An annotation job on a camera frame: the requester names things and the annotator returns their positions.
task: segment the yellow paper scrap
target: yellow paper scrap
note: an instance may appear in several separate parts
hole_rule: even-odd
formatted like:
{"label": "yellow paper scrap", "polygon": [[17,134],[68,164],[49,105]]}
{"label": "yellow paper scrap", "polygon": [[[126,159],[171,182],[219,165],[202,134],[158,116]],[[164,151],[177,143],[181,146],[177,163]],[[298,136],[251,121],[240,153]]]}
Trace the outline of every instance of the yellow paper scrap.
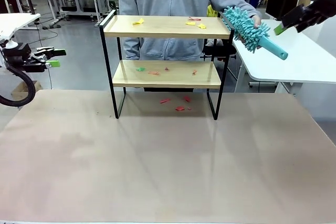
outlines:
{"label": "yellow paper scrap", "polygon": [[206,29],[206,26],[205,26],[204,24],[199,24],[198,27],[199,27],[200,29]]}
{"label": "yellow paper scrap", "polygon": [[186,25],[189,25],[189,26],[195,26],[196,25],[196,22],[187,22],[185,23]]}
{"label": "yellow paper scrap", "polygon": [[138,22],[133,22],[132,25],[141,25],[144,22],[143,18],[141,18]]}

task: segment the wooden shelf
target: wooden shelf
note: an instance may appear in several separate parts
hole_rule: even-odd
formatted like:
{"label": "wooden shelf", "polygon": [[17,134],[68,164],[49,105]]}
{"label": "wooden shelf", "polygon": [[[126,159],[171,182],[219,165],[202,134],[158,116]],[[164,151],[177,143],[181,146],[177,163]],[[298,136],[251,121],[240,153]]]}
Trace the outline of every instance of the wooden shelf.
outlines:
{"label": "wooden shelf", "polygon": [[[149,74],[158,71],[160,75]],[[213,62],[121,60],[113,77],[115,87],[219,89]]]}
{"label": "wooden shelf", "polygon": [[[141,25],[133,22],[144,19]],[[104,29],[108,37],[132,38],[197,38],[197,39],[228,39],[230,32],[220,18],[200,17],[196,26],[189,26],[189,17],[164,16],[114,16]],[[197,27],[204,24],[206,29]]]}

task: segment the microfiber duster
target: microfiber duster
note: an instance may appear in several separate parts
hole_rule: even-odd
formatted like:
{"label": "microfiber duster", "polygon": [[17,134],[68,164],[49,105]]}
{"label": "microfiber duster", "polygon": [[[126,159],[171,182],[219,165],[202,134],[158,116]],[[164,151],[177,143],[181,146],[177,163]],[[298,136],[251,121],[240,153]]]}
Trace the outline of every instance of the microfiber duster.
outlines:
{"label": "microfiber duster", "polygon": [[243,11],[238,7],[225,9],[224,15],[235,28],[235,39],[238,39],[240,35],[245,40],[245,47],[249,51],[254,53],[257,47],[263,47],[280,59],[287,59],[288,53],[268,38],[267,32],[270,28],[265,23],[262,23],[258,28],[254,28],[254,20],[248,17],[246,10]]}

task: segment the lower shelf board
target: lower shelf board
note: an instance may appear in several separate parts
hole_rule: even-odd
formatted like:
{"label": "lower shelf board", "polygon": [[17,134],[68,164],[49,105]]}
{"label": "lower shelf board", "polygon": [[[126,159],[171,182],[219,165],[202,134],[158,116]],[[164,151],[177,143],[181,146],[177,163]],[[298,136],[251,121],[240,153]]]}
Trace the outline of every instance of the lower shelf board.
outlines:
{"label": "lower shelf board", "polygon": [[113,85],[133,88],[221,87],[213,62],[166,60],[121,60],[113,77]]}

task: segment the gray hoodie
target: gray hoodie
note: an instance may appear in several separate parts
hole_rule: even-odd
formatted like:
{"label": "gray hoodie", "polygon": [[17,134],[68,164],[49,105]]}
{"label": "gray hoodie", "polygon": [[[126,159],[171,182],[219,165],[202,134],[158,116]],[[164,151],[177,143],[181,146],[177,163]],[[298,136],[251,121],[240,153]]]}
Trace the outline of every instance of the gray hoodie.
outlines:
{"label": "gray hoodie", "polygon": [[[121,15],[199,16],[205,17],[209,2],[216,11],[228,6],[248,10],[250,16],[259,15],[244,0],[119,0]],[[133,60],[199,60],[202,39],[126,38],[127,59]]]}

